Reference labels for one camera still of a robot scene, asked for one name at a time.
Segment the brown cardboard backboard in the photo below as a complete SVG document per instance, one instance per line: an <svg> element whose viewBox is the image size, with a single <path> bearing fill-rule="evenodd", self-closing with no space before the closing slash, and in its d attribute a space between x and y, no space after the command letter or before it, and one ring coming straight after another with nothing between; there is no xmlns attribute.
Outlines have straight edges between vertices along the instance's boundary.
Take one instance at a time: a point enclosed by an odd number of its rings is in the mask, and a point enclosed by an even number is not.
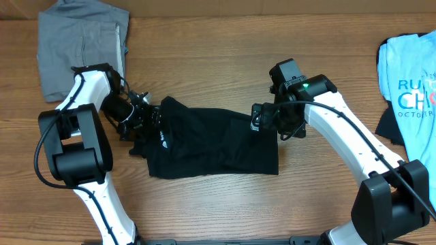
<svg viewBox="0 0 436 245"><path fill-rule="evenodd" d="M435 0L106 0L134 18L434 13Z"/></svg>

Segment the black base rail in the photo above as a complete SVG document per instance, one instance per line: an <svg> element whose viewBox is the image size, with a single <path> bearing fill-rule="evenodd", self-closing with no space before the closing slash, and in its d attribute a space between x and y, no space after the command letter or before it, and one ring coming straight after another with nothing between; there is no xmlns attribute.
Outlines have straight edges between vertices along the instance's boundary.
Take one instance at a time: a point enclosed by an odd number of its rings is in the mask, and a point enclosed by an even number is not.
<svg viewBox="0 0 436 245"><path fill-rule="evenodd" d="M166 240L142 240L143 245L322 245L320 236L292 236L286 239L254 239L254 240L198 240L180 241Z"/></svg>

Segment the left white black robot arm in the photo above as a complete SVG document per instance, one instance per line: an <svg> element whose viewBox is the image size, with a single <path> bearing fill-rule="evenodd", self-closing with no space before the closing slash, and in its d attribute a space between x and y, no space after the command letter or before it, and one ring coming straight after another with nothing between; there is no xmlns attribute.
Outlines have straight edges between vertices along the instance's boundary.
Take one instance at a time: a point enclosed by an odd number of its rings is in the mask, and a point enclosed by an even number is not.
<svg viewBox="0 0 436 245"><path fill-rule="evenodd" d="M41 138L34 154L37 177L57 189L70 189L84 202L102 244L144 244L124 210L111 171L113 156L99 113L124 141L143 140L159 125L150 94L130 90L108 63L73 67L74 86L54 110L38 116Z"/></svg>

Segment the folded grey trousers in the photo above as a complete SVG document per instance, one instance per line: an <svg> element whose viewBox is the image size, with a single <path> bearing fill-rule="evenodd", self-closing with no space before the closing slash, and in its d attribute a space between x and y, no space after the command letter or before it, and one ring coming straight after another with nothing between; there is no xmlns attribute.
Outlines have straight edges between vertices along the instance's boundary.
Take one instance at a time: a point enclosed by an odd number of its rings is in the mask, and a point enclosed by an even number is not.
<svg viewBox="0 0 436 245"><path fill-rule="evenodd" d="M129 12L101 1L59 0L38 14L37 63L45 101L62 101L72 67L110 64L125 76Z"/></svg>

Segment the light blue printed t-shirt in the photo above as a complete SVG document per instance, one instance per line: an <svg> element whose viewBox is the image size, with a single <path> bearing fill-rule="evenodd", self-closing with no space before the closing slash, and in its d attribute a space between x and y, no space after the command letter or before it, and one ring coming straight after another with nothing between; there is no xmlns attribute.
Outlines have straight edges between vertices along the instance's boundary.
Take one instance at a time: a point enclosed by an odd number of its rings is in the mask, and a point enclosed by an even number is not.
<svg viewBox="0 0 436 245"><path fill-rule="evenodd" d="M385 40L377 73L408 159L419 160L429 172L429 199L435 205L435 32Z"/></svg>

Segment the black polo shirt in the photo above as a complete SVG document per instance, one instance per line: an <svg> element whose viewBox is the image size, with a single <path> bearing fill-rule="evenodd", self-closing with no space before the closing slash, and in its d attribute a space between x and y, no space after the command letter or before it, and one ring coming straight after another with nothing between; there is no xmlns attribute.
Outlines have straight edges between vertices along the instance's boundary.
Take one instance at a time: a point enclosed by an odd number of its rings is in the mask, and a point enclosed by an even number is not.
<svg viewBox="0 0 436 245"><path fill-rule="evenodd" d="M159 113L160 124L129 151L146 159L150 176L279 173L277 133L251 130L249 115L188 108L172 97L161 101Z"/></svg>

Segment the black garment under t-shirt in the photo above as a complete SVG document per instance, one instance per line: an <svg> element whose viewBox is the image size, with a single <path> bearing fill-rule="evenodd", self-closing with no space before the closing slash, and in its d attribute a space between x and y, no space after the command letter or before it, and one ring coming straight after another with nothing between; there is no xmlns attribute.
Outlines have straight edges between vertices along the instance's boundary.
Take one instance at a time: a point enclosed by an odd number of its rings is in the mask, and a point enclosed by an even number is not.
<svg viewBox="0 0 436 245"><path fill-rule="evenodd" d="M422 37L423 35L427 35L429 33L402 33L400 35L397 35L396 37L400 36L406 36L406 35L417 35L418 37ZM380 75L380 71L378 68L378 65L380 64L380 54L379 51L381 51L382 46L388 43L388 40L393 37L386 38L377 49L377 55L376 55L376 66L377 66L377 74ZM394 145L399 146L405 146L403 136L401 135L401 132L399 130L399 126L397 124L394 110L392 108L392 102L389 99L385 98L385 101L387 103L387 108L385 109L384 113L381 115L381 118L379 120L378 126L375 130L375 134L382 136L384 138L387 138L391 141Z"/></svg>

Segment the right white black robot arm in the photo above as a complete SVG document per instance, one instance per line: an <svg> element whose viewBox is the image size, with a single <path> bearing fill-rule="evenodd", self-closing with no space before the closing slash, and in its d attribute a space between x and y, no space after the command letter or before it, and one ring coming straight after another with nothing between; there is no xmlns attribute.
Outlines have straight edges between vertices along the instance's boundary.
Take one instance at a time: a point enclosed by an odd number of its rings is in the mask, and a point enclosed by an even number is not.
<svg viewBox="0 0 436 245"><path fill-rule="evenodd" d="M358 184L351 219L321 235L290 238L290 244L389 244L427 226L435 213L429 201L429 173L383 145L348 108L324 75L304 76L294 59L270 71L273 103L255 103L254 131L276 131L281 140L304 138L316 129L343 159Z"/></svg>

